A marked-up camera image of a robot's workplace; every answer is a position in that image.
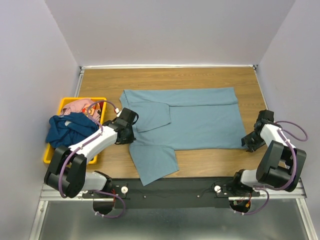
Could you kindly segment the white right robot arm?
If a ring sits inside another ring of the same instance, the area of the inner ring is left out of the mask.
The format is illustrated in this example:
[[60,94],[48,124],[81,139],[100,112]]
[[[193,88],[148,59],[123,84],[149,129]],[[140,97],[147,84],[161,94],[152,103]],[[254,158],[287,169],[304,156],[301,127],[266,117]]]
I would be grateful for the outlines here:
[[274,121],[273,111],[261,110],[253,131],[241,139],[241,145],[247,147],[248,152],[253,153],[264,145],[267,149],[257,169],[241,169],[235,173],[230,183],[230,191],[234,195],[241,196],[258,188],[286,192],[292,192],[296,188],[307,154],[295,147],[285,133],[301,142],[307,141],[308,135],[300,127],[305,138],[298,138],[283,129],[281,123]]

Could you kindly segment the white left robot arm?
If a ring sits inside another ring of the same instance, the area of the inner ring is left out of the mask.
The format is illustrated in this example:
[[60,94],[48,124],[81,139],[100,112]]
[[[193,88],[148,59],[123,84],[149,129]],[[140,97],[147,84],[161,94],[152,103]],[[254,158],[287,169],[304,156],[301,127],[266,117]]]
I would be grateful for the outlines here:
[[111,145],[133,143],[133,125],[139,115],[128,108],[117,112],[116,118],[99,125],[99,130],[79,143],[60,146],[53,152],[44,183],[59,191],[62,198],[74,198],[82,191],[94,191],[107,197],[112,191],[112,179],[100,172],[87,172],[87,165]]

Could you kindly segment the light blue t shirt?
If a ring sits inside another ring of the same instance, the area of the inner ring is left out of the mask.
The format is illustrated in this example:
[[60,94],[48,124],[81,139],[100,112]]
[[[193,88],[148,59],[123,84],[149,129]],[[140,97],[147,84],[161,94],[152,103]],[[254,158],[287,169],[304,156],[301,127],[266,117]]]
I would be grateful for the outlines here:
[[179,170],[176,151],[242,148],[246,131],[232,87],[126,89],[120,102],[138,114],[129,152],[143,186]]

